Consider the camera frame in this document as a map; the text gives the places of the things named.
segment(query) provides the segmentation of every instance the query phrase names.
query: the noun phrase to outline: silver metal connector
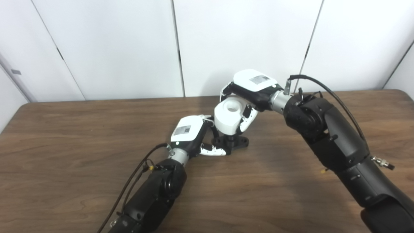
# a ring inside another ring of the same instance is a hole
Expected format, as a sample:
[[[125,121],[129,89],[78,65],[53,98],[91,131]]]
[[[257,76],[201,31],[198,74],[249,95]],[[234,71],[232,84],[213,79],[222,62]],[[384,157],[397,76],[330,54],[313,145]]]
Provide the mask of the silver metal connector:
[[[174,148],[170,152],[170,156],[168,156],[170,159],[174,159],[175,161],[181,163],[184,167],[187,164],[188,160],[190,159],[188,156],[188,153],[180,148]]]
[[[290,85],[292,84],[292,81],[290,79],[288,79],[286,81],[286,86],[285,86],[285,90],[283,92],[284,95],[289,95],[290,94]]]
[[[372,159],[372,161],[374,161],[375,163],[377,163],[378,166],[380,166],[380,167],[386,167],[386,168],[388,168],[390,170],[394,170],[394,168],[395,168],[394,165],[392,165],[391,163],[387,162],[385,159],[378,158],[376,156],[373,156],[371,159]]]
[[[289,101],[291,97],[291,95],[284,95],[282,90],[276,91],[275,93],[273,93],[273,95],[270,96],[269,102],[271,109],[283,115],[286,103]]]
[[[118,220],[118,218],[116,218],[114,221],[112,221],[110,224],[109,224],[109,226],[111,227],[111,228],[113,228],[113,226],[115,226],[115,224],[116,224],[116,221]]]
[[[170,144],[167,144],[165,149],[167,149],[169,153],[171,153],[171,151],[173,150],[173,148],[170,146]]]

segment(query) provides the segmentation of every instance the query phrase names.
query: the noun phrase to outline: cable connector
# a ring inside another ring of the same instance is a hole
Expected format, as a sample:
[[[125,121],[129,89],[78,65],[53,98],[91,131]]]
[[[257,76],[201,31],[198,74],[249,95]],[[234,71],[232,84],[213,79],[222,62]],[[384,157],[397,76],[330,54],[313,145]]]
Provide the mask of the cable connector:
[[[321,170],[320,173],[325,174],[327,171],[329,171],[329,168],[325,168],[325,169]]]
[[[167,144],[165,149],[167,149],[169,153],[171,153],[171,151],[173,150],[173,148],[170,146],[170,144]]]
[[[110,224],[109,224],[109,226],[111,227],[111,228],[113,228],[113,226],[115,226],[115,224],[116,224],[116,221],[118,220],[118,218],[116,218],[115,220],[113,220]]]
[[[145,164],[145,165],[142,166],[142,172],[146,172],[148,170],[149,170],[148,164]]]
[[[285,86],[285,89],[284,89],[284,92],[283,92],[284,95],[289,95],[290,94],[290,85],[291,84],[292,84],[292,80],[288,79],[286,81],[286,86]]]
[[[385,159],[377,158],[376,156],[373,156],[371,158],[371,160],[374,161],[375,163],[377,163],[378,166],[380,166],[380,167],[386,167],[386,168],[388,168],[390,170],[394,170],[395,169],[395,166],[392,165],[391,163],[387,162]]]

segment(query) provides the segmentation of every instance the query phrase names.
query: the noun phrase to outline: black wire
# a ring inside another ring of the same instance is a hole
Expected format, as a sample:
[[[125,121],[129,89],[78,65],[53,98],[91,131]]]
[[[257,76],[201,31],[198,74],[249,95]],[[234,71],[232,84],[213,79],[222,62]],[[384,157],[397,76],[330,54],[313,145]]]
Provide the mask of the black wire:
[[[142,176],[142,174],[143,174],[143,173],[144,173],[144,171],[143,171],[143,170],[141,170],[141,171],[138,173],[137,178],[135,178],[135,180],[134,180],[134,182],[132,183],[132,185],[131,185],[130,189],[128,190],[128,192],[127,192],[127,194],[126,194],[126,196],[125,196],[124,202],[122,203],[121,213],[123,213],[123,212],[124,212],[124,210],[125,210],[125,205],[127,204],[127,200],[128,200],[128,198],[129,198],[129,195],[131,194],[132,189],[134,188],[134,186],[135,186],[135,184],[138,182],[138,180],[141,178],[141,176]]]
[[[208,119],[214,121],[214,116],[211,116]],[[214,124],[213,124],[213,126],[210,126],[210,129],[211,129],[211,132],[213,133],[214,138],[220,137],[219,131],[217,130],[217,128]]]
[[[320,85],[323,89],[325,89],[342,106],[342,108],[345,110],[345,112],[347,113],[347,115],[351,119],[352,123],[355,125],[355,128],[358,131],[359,136],[362,138],[362,140],[366,141],[365,140],[365,136],[362,133],[362,130],[359,127],[358,123],[356,122],[356,119],[354,118],[354,116],[352,115],[352,113],[349,111],[349,109],[346,107],[346,105],[342,102],[342,100],[331,89],[329,89],[327,86],[325,86],[320,81],[318,81],[318,80],[316,80],[314,78],[308,77],[306,75],[291,75],[290,78],[289,78],[289,80],[295,80],[295,79],[307,79],[307,80],[310,80],[310,81],[312,81],[312,82]]]
[[[101,231],[103,230],[103,228],[105,227],[105,225],[108,223],[108,220],[111,218],[113,212],[115,211],[119,201],[121,200],[125,190],[127,189],[129,183],[131,182],[132,178],[135,176],[135,174],[138,172],[138,170],[140,169],[140,167],[144,164],[144,162],[148,159],[148,157],[157,149],[161,148],[161,147],[167,147],[167,143],[161,143],[156,145],[143,159],[142,161],[138,164],[138,166],[135,168],[134,172],[132,172],[131,176],[128,178],[127,182],[125,183],[124,187],[121,190],[121,193],[119,194],[118,198],[115,201],[115,204],[113,205],[111,211],[109,211],[108,216],[106,217],[106,219],[103,221],[101,227],[99,227],[98,231],[96,233],[101,233]]]
[[[321,91],[317,91],[317,92],[314,92],[313,94],[311,94],[310,97],[309,97],[309,99],[312,99],[318,93],[319,93],[320,97],[323,98],[322,92]]]
[[[155,166],[154,162],[150,159],[147,159],[146,161],[150,161],[152,166]]]

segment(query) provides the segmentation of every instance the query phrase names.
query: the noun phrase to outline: qr code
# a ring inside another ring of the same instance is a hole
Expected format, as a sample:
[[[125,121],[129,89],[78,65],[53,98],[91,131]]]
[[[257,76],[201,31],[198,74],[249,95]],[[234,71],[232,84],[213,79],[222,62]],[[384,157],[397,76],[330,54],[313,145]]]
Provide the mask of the qr code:
[[[251,78],[249,80],[252,81],[254,84],[259,84],[259,83],[262,83],[262,82],[267,81],[269,79],[270,78],[268,78],[268,77],[266,77],[264,75],[259,75],[259,76],[256,76],[254,78]]]
[[[175,135],[189,133],[190,132],[190,128],[191,128],[191,125],[177,127],[176,128],[176,132],[174,133],[174,136]]]

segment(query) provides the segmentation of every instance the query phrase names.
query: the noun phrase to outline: white cylindrical object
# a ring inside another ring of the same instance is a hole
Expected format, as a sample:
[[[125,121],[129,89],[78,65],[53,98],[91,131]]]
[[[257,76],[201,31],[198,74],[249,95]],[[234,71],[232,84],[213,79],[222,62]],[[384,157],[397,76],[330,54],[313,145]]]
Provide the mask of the white cylindrical object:
[[[218,131],[234,135],[240,125],[240,120],[247,102],[239,97],[230,96],[214,108],[214,124]]]

